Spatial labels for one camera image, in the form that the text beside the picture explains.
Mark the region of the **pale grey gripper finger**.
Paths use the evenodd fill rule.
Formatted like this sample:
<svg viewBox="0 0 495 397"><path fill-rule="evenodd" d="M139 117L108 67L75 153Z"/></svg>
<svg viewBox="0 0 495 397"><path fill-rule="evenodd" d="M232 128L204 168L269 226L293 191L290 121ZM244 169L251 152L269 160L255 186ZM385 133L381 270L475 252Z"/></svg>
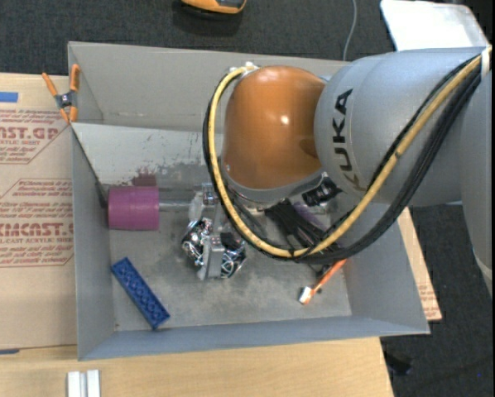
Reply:
<svg viewBox="0 0 495 397"><path fill-rule="evenodd" d="M202 184L195 191L189 206L189 222L198 222L202 218L214 220L217 211L217 194L212 184Z"/></svg>
<svg viewBox="0 0 495 397"><path fill-rule="evenodd" d="M220 279L222 275L222 261L224 245L220 235L213 234L203 240L203 265L197 272L200 280Z"/></svg>

